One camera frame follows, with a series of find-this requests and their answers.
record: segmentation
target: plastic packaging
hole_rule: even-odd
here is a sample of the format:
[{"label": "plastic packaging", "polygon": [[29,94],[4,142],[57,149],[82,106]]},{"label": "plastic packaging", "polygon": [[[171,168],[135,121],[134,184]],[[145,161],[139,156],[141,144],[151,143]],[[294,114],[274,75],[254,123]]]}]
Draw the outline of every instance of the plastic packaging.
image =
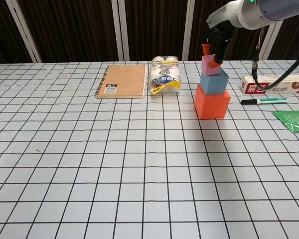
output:
[{"label": "plastic packaging", "polygon": [[291,133],[299,131],[299,111],[276,111],[273,112]]},{"label": "plastic packaging", "polygon": [[158,92],[179,92],[178,58],[176,56],[157,56],[151,61],[150,90],[153,95]]}]

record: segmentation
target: notebook label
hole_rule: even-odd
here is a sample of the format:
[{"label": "notebook label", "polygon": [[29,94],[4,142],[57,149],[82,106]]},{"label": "notebook label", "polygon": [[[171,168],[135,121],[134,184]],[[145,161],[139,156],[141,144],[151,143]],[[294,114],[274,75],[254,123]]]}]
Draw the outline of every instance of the notebook label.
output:
[{"label": "notebook label", "polygon": [[106,84],[104,94],[115,94],[118,84]]}]

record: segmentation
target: black cable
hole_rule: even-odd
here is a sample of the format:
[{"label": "black cable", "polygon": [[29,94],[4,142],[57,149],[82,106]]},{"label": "black cable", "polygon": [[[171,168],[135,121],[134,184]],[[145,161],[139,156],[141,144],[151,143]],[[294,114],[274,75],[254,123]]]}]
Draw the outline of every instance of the black cable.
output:
[{"label": "black cable", "polygon": [[257,85],[257,87],[261,90],[269,90],[272,87],[276,86],[277,84],[279,84],[281,81],[283,81],[288,75],[290,75],[290,73],[292,71],[294,71],[295,68],[298,67],[299,65],[299,60],[297,60],[292,66],[290,66],[290,68],[282,75],[280,76],[276,81],[274,81],[271,85],[268,85],[266,87],[262,87],[259,83],[258,83],[258,76],[257,76],[257,68],[258,68],[258,60],[259,60],[259,52],[260,49],[256,48],[254,57],[253,57],[253,67],[252,67],[252,71],[251,71],[251,75],[253,76],[253,79]]}]

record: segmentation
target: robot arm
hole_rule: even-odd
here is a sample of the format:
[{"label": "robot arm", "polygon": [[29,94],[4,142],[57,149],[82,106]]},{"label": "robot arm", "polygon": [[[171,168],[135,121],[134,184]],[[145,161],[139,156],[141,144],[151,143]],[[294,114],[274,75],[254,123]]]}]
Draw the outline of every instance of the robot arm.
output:
[{"label": "robot arm", "polygon": [[221,42],[210,66],[222,64],[235,28],[255,30],[295,15],[299,15],[299,0],[235,0],[227,3],[207,19],[204,54],[209,54],[214,32],[220,33]]}]

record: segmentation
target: brown notebook cover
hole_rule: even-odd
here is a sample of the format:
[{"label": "brown notebook cover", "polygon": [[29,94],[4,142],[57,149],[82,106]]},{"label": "brown notebook cover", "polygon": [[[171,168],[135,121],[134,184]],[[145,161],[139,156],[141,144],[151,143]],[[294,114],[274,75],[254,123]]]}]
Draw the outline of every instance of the brown notebook cover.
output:
[{"label": "brown notebook cover", "polygon": [[144,96],[146,65],[111,65],[96,90],[96,98],[140,98]]}]

